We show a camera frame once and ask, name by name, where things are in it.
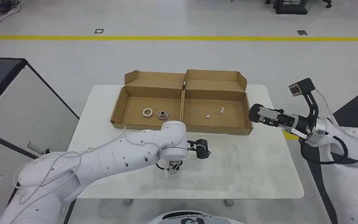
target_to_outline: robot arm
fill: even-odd
[[[334,118],[332,118],[333,121],[330,121],[318,117],[318,106],[311,93],[315,90],[311,79],[306,78],[290,85],[289,88],[293,96],[303,95],[305,97],[310,108],[310,113],[307,117],[287,114],[282,109],[274,110],[265,108],[260,104],[254,104],[250,108],[249,119],[255,123],[280,127],[288,133],[298,136],[301,144],[301,154],[308,161],[322,165],[339,164],[348,158],[348,149],[352,149],[349,152],[349,158],[357,160],[358,152],[354,149],[358,145],[358,139],[343,132],[338,125],[333,125]],[[320,153],[321,160],[325,161],[316,161],[307,157],[303,151],[305,143],[313,147],[321,147],[321,152],[325,151],[325,154]],[[333,160],[331,149],[335,149],[335,153],[342,156]]]
[[[143,130],[82,153],[50,153],[21,169],[21,189],[0,224],[55,224],[63,204],[73,201],[92,182],[152,166],[159,159],[187,157],[186,127],[165,122],[159,131]]]

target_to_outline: box flap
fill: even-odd
[[[245,92],[247,80],[240,72],[189,69],[186,72],[187,90],[222,90]]]
[[[141,72],[138,70],[124,76],[125,86],[182,89],[183,73]]]

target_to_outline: white panel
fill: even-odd
[[[12,179],[16,170],[23,164],[32,161],[10,148],[0,144],[0,215],[4,212],[14,187]]]
[[[29,67],[0,96],[0,108],[0,137],[31,153],[66,151],[78,123]]]

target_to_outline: open cardboard box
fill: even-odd
[[[182,122],[189,132],[248,135],[246,79],[239,72],[188,70]]]
[[[164,122],[182,120],[183,73],[140,72],[125,75],[122,88],[112,113],[115,128],[160,130]],[[143,110],[151,108],[153,115],[143,117]],[[159,120],[158,113],[165,110],[167,120]]]

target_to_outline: floor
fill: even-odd
[[[309,14],[276,15],[260,0],[26,0],[0,23],[1,35],[128,36],[358,36],[358,2],[310,1]],[[0,57],[26,58],[80,115],[94,85],[124,83],[124,74],[185,72],[189,68],[240,71],[268,89],[275,108],[308,114],[288,85],[310,77],[333,111],[358,95],[357,42],[65,41],[0,40]],[[314,94],[320,116],[327,116]],[[78,200],[69,223],[147,223],[174,209],[200,209],[244,223],[327,224],[329,219],[296,141],[288,141],[305,196],[295,200]]]

